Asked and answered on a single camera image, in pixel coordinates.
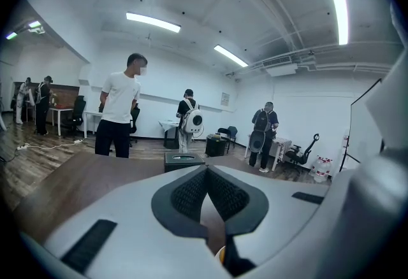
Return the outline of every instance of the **wooden floor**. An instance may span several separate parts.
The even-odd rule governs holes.
[[[72,144],[73,138],[58,137],[57,127],[47,125],[49,134],[47,136],[37,136],[34,134],[34,124],[32,122],[24,123],[24,125],[16,125],[13,122],[11,114],[3,115],[4,123],[8,130],[0,132],[0,156],[7,161],[15,155],[17,146],[29,143],[37,147],[54,147],[57,145]],[[77,139],[83,138],[81,133],[78,133]],[[77,145],[56,147],[50,150],[39,148],[29,148],[16,153],[16,157],[6,164],[0,162],[0,188],[6,204],[11,210],[14,210],[21,199],[30,194],[36,189],[38,184],[44,180],[50,173],[56,170],[63,162],[67,161],[72,155],[77,152],[94,152],[95,139],[88,138],[83,143]],[[133,143],[130,148],[130,158],[132,159],[158,159],[163,160],[165,152],[171,150],[163,146],[161,140],[139,139],[137,143]],[[191,143],[191,152],[205,156],[205,142],[197,141]],[[229,154],[234,155],[244,161],[245,149],[236,146],[229,151]],[[271,168],[273,158],[270,158],[268,167]],[[289,180],[293,182],[315,183],[313,178],[306,171],[302,171],[300,176],[290,164],[278,164],[275,172],[260,173],[260,176],[276,178],[280,180]]]

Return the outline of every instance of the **black pants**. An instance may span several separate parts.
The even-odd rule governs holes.
[[[101,120],[96,131],[95,154],[109,155],[112,141],[115,144],[116,157],[129,158],[130,123]]]
[[[265,142],[263,143],[262,147],[262,159],[261,159],[261,168],[265,169],[266,165],[268,164],[269,159],[269,151],[272,146],[272,138],[265,138]],[[258,154],[256,152],[251,152],[251,156],[249,157],[249,164],[253,167],[256,163],[256,157]]]
[[[47,133],[47,130],[45,129],[45,121],[47,119],[47,113],[48,113],[48,105],[45,104],[37,104],[36,105],[36,127],[37,127],[37,133],[44,135]]]

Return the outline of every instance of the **black mesh panel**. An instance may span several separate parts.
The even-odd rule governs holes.
[[[173,207],[197,222],[200,222],[201,205],[207,194],[205,174],[205,171],[198,173],[171,193]]]
[[[249,195],[211,170],[207,170],[208,194],[224,221],[227,221],[249,203]]]

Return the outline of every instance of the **white backpack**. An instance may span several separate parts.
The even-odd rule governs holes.
[[[190,100],[184,99],[190,110],[183,116],[183,122],[181,125],[182,131],[185,133],[197,133],[201,131],[203,127],[203,114],[198,109],[198,103],[193,108]]]
[[[45,83],[41,82],[41,83],[38,85],[38,87],[36,88],[36,92],[35,92],[35,95],[36,95],[36,104],[39,104],[40,101],[45,98],[45,97],[41,97],[41,88],[42,88],[42,86],[44,86],[44,85],[45,85]]]

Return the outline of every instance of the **black box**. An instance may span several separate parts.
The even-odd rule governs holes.
[[[205,164],[205,161],[198,154],[180,154],[176,152],[168,152],[164,154],[165,173],[202,164]]]
[[[227,141],[219,136],[212,134],[207,136],[207,144],[205,145],[205,153],[209,157],[220,157],[225,153]]]

